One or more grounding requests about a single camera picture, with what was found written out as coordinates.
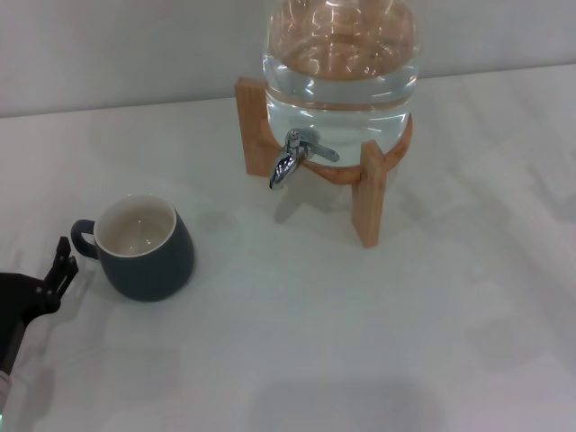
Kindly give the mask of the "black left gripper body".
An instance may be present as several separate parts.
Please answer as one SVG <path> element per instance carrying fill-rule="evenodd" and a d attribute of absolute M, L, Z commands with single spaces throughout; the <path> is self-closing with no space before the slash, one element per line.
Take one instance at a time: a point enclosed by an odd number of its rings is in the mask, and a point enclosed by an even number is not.
<path fill-rule="evenodd" d="M 59 309 L 56 290 L 23 274 L 1 273 L 1 371 L 11 372 L 28 325 Z"/>

